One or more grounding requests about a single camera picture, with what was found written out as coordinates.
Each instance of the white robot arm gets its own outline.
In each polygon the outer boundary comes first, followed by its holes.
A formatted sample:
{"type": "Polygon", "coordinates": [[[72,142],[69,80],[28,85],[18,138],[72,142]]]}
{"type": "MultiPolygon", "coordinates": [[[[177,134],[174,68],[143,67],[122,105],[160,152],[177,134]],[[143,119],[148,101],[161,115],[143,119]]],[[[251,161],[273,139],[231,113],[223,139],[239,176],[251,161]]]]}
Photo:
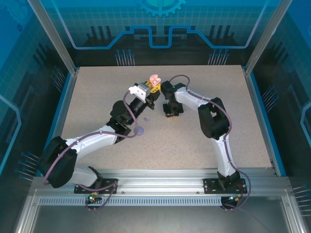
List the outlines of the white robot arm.
{"type": "Polygon", "coordinates": [[[160,84],[152,85],[151,81],[135,84],[129,88],[124,100],[117,101],[110,112],[112,116],[107,124],[89,134],[63,140],[55,137],[38,160],[39,171],[54,187],[58,188],[66,183],[81,184],[86,187],[92,186],[100,175],[92,167],[79,168],[76,162],[98,150],[101,147],[119,143],[128,136],[130,129],[127,127],[135,122],[136,118],[146,107],[154,109],[154,102],[160,95],[160,84]],[[124,104],[127,94],[133,94],[135,99],[129,106],[124,104]]]}
{"type": "Polygon", "coordinates": [[[180,113],[183,113],[183,104],[198,112],[203,134],[212,139],[217,156],[219,182],[225,190],[230,183],[240,178],[240,174],[233,167],[235,164],[228,136],[225,139],[228,155],[225,150],[224,136],[229,130],[228,119],[216,106],[206,100],[211,100],[225,109],[222,101],[219,98],[210,99],[200,96],[188,90],[182,83],[173,86],[169,81],[165,81],[161,85],[161,90],[165,99],[169,100],[167,104],[163,105],[167,117],[179,116],[180,113]]]}
{"type": "MultiPolygon", "coordinates": [[[[146,107],[154,109],[154,102],[158,99],[160,90],[165,99],[169,100],[163,105],[167,117],[183,113],[183,104],[198,111],[202,132],[212,139],[216,150],[219,184],[223,190],[226,190],[231,183],[240,178],[239,172],[233,167],[235,165],[228,137],[224,141],[224,136],[229,129],[228,119],[216,106],[206,101],[211,99],[190,92],[182,83],[173,86],[169,81],[155,87],[152,87],[150,81],[135,84],[129,88],[129,92],[136,96],[128,106],[131,113],[124,105],[125,100],[120,100],[113,105],[111,119],[100,129],[77,138],[66,140],[61,137],[54,138],[38,160],[39,171],[48,176],[47,179],[54,188],[66,183],[82,184],[86,187],[100,183],[97,182],[100,175],[95,169],[78,168],[76,162],[101,147],[116,144],[126,137],[133,137],[128,136],[131,130],[127,126],[133,124],[146,107]]],[[[212,101],[224,108],[219,98],[214,98],[212,101]]]]}

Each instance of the blue trim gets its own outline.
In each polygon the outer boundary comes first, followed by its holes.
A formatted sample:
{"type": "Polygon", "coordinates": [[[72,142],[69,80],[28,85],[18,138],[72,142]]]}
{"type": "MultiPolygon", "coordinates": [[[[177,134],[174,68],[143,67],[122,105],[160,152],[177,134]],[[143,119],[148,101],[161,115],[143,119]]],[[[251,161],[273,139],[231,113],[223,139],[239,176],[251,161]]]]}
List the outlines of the blue trim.
{"type": "MultiPolygon", "coordinates": [[[[48,135],[48,138],[47,138],[47,142],[45,143],[44,149],[46,149],[46,147],[48,146],[48,144],[52,140],[53,133],[55,131],[55,127],[56,127],[57,121],[59,119],[60,110],[61,110],[63,102],[64,102],[65,94],[67,92],[67,88],[68,88],[68,84],[69,84],[70,79],[71,79],[71,74],[70,74],[70,72],[68,72],[68,75],[67,75],[66,81],[65,81],[65,85],[64,85],[62,94],[60,96],[59,102],[58,102],[58,106],[57,106],[57,109],[56,109],[56,112],[55,112],[55,115],[54,115],[54,118],[53,118],[51,129],[50,129],[50,132],[49,132],[49,135],[48,135]]],[[[36,176],[41,176],[41,172],[37,171],[36,176]]]]}
{"type": "Polygon", "coordinates": [[[173,29],[176,29],[176,28],[179,28],[179,29],[187,29],[187,33],[191,33],[191,34],[198,34],[204,41],[205,43],[207,43],[212,49],[245,49],[248,47],[248,45],[250,44],[252,38],[253,38],[253,35],[257,29],[257,26],[259,25],[259,22],[261,21],[261,18],[262,18],[262,15],[268,5],[270,0],[267,0],[265,5],[263,6],[261,12],[260,12],[260,15],[248,37],[248,40],[246,42],[246,44],[244,46],[216,46],[216,45],[213,45],[207,38],[206,36],[203,35],[203,33],[201,31],[197,31],[197,30],[192,30],[191,29],[191,25],[173,25],[170,27],[169,29],[169,34],[168,34],[168,38],[169,38],[169,41],[168,41],[168,44],[167,45],[153,45],[153,37],[152,37],[152,29],[150,26],[148,25],[135,25],[135,26],[130,26],[130,30],[129,31],[122,31],[120,32],[111,42],[108,46],[98,46],[98,47],[78,47],[75,45],[74,41],[73,41],[73,38],[65,24],[65,21],[62,17],[62,15],[60,14],[60,11],[56,5],[56,2],[55,0],[52,0],[52,3],[54,5],[54,8],[56,10],[56,13],[61,21],[61,23],[63,24],[63,27],[65,29],[65,32],[72,44],[72,46],[76,49],[76,50],[108,50],[110,49],[123,35],[125,34],[134,34],[134,29],[147,29],[148,30],[148,35],[149,35],[149,46],[153,49],[168,49],[172,46],[172,38],[173,38],[173,29]]]}
{"type": "Polygon", "coordinates": [[[308,143],[309,143],[309,146],[311,147],[311,137],[310,137],[310,135],[309,135],[309,133],[308,133],[308,130],[307,130],[307,127],[306,127],[306,125],[305,125],[306,111],[307,111],[308,109],[310,109],[310,108],[311,108],[311,101],[308,102],[308,103],[303,107],[303,109],[302,109],[301,119],[300,119],[300,125],[301,125],[301,128],[302,128],[302,130],[303,130],[303,133],[304,133],[305,136],[306,136],[306,139],[307,139],[307,141],[308,141],[308,143]]]}
{"type": "Polygon", "coordinates": [[[270,125],[270,122],[269,122],[269,119],[268,119],[268,115],[267,115],[266,110],[264,108],[264,105],[263,105],[263,102],[262,102],[262,98],[261,98],[261,95],[260,95],[260,92],[259,92],[259,88],[257,86],[257,82],[255,80],[255,76],[254,76],[253,72],[251,72],[250,76],[251,76],[251,79],[252,79],[252,82],[253,82],[253,85],[254,85],[254,89],[255,89],[255,92],[256,92],[256,97],[257,97],[259,105],[260,105],[260,109],[261,109],[261,112],[262,112],[262,115],[263,115],[263,119],[264,119],[264,122],[265,122],[267,130],[268,130],[268,134],[269,134],[269,137],[270,137],[272,148],[273,148],[274,154],[276,156],[276,163],[277,163],[278,169],[280,170],[280,175],[281,176],[286,176],[286,172],[285,172],[285,169],[284,169],[284,166],[283,166],[283,163],[282,163],[282,159],[281,159],[280,153],[279,153],[277,145],[276,145],[276,140],[274,138],[274,135],[273,135],[273,132],[272,132],[272,128],[271,128],[271,125],[270,125]]]}
{"type": "Polygon", "coordinates": [[[11,141],[10,141],[10,144],[8,146],[8,148],[6,149],[6,152],[4,154],[4,157],[3,157],[3,160],[1,162],[1,165],[0,165],[0,176],[2,174],[2,171],[4,169],[4,166],[6,164],[6,161],[8,160],[8,157],[10,155],[10,152],[12,150],[12,147],[14,145],[14,142],[16,140],[16,137],[18,135],[18,132],[20,130],[20,127],[21,127],[21,118],[20,118],[20,112],[19,112],[19,109],[15,106],[15,104],[11,103],[10,101],[8,101],[4,96],[0,95],[0,101],[3,101],[6,105],[9,106],[9,108],[11,108],[15,114],[16,114],[16,118],[17,118],[17,126],[15,128],[15,131],[14,131],[14,134],[11,138],[11,141]]]}

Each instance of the speckled work surface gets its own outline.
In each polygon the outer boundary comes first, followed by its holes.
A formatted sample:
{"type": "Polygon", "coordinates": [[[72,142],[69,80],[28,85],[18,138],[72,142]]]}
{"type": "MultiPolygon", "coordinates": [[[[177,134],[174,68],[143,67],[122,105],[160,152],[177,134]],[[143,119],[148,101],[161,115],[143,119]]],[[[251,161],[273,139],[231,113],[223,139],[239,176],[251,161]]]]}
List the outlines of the speckled work surface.
{"type": "MultiPolygon", "coordinates": [[[[62,137],[77,137],[102,127],[110,119],[113,104],[128,88],[152,74],[159,74],[163,81],[186,74],[191,78],[190,90],[221,98],[233,122],[230,146],[237,166],[271,166],[241,66],[81,67],[62,137]]],[[[186,81],[180,77],[173,84],[186,81]]],[[[78,163],[98,169],[216,168],[213,144],[201,131],[198,113],[184,106],[181,116],[166,118],[165,102],[161,95],[155,110],[148,108],[139,116],[143,135],[101,148],[78,163]]]]}

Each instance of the small pink toy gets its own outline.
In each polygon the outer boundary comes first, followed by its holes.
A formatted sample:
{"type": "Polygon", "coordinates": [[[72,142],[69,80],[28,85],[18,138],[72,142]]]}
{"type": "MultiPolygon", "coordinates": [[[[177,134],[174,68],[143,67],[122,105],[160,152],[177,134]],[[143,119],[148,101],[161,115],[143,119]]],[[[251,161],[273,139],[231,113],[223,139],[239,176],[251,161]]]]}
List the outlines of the small pink toy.
{"type": "Polygon", "coordinates": [[[151,86],[155,87],[156,85],[158,85],[161,82],[161,79],[158,78],[157,74],[153,74],[150,76],[149,78],[150,82],[151,82],[151,86]]]}

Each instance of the cable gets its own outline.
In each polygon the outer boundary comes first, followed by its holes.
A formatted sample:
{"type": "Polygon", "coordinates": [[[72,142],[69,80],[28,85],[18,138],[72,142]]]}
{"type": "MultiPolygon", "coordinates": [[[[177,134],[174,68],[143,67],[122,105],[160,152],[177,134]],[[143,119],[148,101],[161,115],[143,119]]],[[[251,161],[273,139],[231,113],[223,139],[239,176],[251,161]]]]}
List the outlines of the cable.
{"type": "Polygon", "coordinates": [[[113,189],[112,189],[112,191],[111,191],[111,193],[109,194],[109,196],[108,196],[108,198],[105,200],[105,202],[100,206],[100,207],[97,207],[97,208],[89,208],[89,206],[87,205],[87,203],[86,203],[86,205],[85,205],[85,207],[88,209],[88,211],[94,211],[94,212],[96,212],[97,210],[100,210],[100,209],[102,209],[108,202],[109,202],[109,199],[111,198],[111,196],[112,196],[112,194],[114,193],[114,191],[117,189],[117,186],[118,186],[118,184],[116,183],[116,182],[114,182],[113,184],[111,184],[111,185],[109,185],[109,187],[111,187],[111,186],[114,186],[113,187],[113,189]]]}
{"type": "Polygon", "coordinates": [[[188,86],[189,86],[189,84],[190,84],[190,78],[189,78],[187,75],[185,75],[185,74],[178,74],[178,75],[175,75],[174,77],[172,77],[172,78],[169,80],[169,82],[171,82],[174,78],[177,78],[177,77],[186,77],[186,78],[188,79],[188,83],[187,83],[187,85],[186,85],[186,91],[188,91],[188,86]]]}
{"type": "MultiPolygon", "coordinates": [[[[228,206],[228,207],[231,207],[232,210],[236,209],[234,205],[230,205],[230,204],[224,204],[224,205],[226,205],[226,206],[228,206]]],[[[272,233],[272,231],[271,231],[268,227],[266,227],[266,225],[264,225],[263,222],[261,222],[261,221],[259,220],[259,218],[257,218],[254,214],[252,214],[251,212],[246,211],[246,210],[244,210],[244,209],[240,209],[240,210],[241,210],[242,212],[244,212],[244,213],[246,213],[246,214],[252,216],[264,229],[266,229],[268,232],[272,233]]]]}
{"type": "Polygon", "coordinates": [[[247,193],[247,196],[246,196],[245,200],[242,202],[241,205],[239,205],[238,207],[235,207],[235,208],[234,208],[234,210],[240,209],[242,206],[245,205],[245,203],[246,203],[247,200],[249,199],[249,196],[250,196],[251,190],[252,190],[252,184],[251,184],[251,180],[250,180],[250,178],[248,177],[248,175],[247,175],[246,173],[242,172],[241,170],[237,169],[237,168],[234,166],[234,164],[233,164],[232,161],[231,161],[230,155],[229,155],[229,150],[228,150],[228,145],[227,145],[226,138],[227,138],[227,136],[229,135],[229,133],[230,133],[231,130],[232,130],[232,121],[231,121],[231,118],[230,118],[229,114],[225,111],[225,109],[223,109],[221,106],[219,106],[218,104],[216,104],[216,103],[213,102],[212,100],[205,99],[204,97],[198,96],[198,95],[194,94],[193,92],[190,92],[190,91],[188,90],[188,86],[189,86],[189,83],[190,83],[190,78],[189,78],[187,75],[184,75],[184,74],[176,75],[176,76],[172,77],[172,78],[170,79],[170,81],[173,80],[173,79],[176,78],[176,77],[179,77],[179,76],[183,76],[183,77],[186,77],[186,78],[188,79],[188,83],[187,83],[187,85],[186,85],[186,91],[187,91],[187,93],[189,93],[189,94],[190,94],[191,96],[193,96],[193,97],[196,97],[197,99],[204,100],[204,101],[206,101],[206,102],[208,102],[208,103],[211,103],[211,104],[213,104],[214,106],[216,106],[218,109],[220,109],[220,110],[225,114],[225,116],[227,117],[227,119],[228,119],[228,121],[229,121],[229,130],[228,130],[228,132],[224,135],[225,152],[226,152],[228,161],[229,161],[230,165],[233,167],[233,169],[235,169],[237,172],[243,174],[243,175],[247,178],[248,183],[249,183],[249,190],[248,190],[248,193],[247,193]]]}
{"type": "Polygon", "coordinates": [[[115,184],[118,184],[118,183],[117,183],[117,182],[114,182],[114,183],[112,183],[112,184],[110,184],[110,185],[108,185],[108,186],[106,186],[106,187],[98,188],[98,189],[88,188],[88,187],[86,187],[86,186],[84,186],[84,185],[82,185],[82,184],[77,184],[77,185],[80,186],[81,188],[87,190],[87,191],[91,191],[91,192],[100,192],[100,191],[103,191],[103,190],[105,190],[105,189],[108,189],[108,188],[114,186],[115,184]]]}
{"type": "Polygon", "coordinates": [[[83,137],[79,138],[78,140],[74,141],[72,144],[70,144],[66,149],[64,149],[59,155],[58,157],[55,159],[55,161],[52,163],[51,167],[49,168],[48,172],[45,174],[45,177],[43,179],[43,184],[44,185],[47,185],[49,183],[47,183],[47,179],[50,175],[50,173],[53,171],[54,167],[56,166],[56,164],[58,163],[58,161],[64,156],[64,154],[70,149],[72,148],[74,145],[77,145],[79,141],[82,141],[90,136],[93,136],[93,135],[97,135],[97,134],[110,134],[110,135],[114,135],[114,136],[119,136],[119,137],[125,137],[125,138],[133,138],[137,135],[138,133],[138,122],[137,122],[137,119],[136,117],[134,116],[134,113],[132,112],[132,110],[130,109],[130,107],[128,106],[128,104],[126,103],[125,99],[127,97],[127,95],[130,93],[130,91],[127,91],[123,97],[123,103],[126,107],[126,109],[128,110],[128,112],[130,113],[130,115],[132,116],[134,122],[135,122],[135,128],[136,130],[134,130],[134,134],[132,136],[127,136],[127,135],[122,135],[122,134],[118,134],[118,133],[113,133],[113,132],[108,132],[108,131],[98,131],[98,132],[93,132],[93,133],[89,133],[87,135],[84,135],[83,137]]]}

